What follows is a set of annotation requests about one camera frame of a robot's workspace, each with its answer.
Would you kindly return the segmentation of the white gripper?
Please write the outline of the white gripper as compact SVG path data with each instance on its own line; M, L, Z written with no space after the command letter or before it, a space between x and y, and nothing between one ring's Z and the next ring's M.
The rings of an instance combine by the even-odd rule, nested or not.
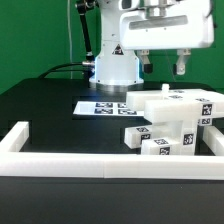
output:
M146 74L153 72L148 50L178 49L175 73L184 75L190 49L214 41L212 8L211 0L120 0L121 45L139 50Z

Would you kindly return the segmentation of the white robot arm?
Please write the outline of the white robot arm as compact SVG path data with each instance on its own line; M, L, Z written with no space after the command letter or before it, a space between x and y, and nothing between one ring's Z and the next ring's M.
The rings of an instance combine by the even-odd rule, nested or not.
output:
M143 85L151 50L177 51L175 72L185 73L191 50L214 41L212 0L97 0L101 51L90 85L109 91Z

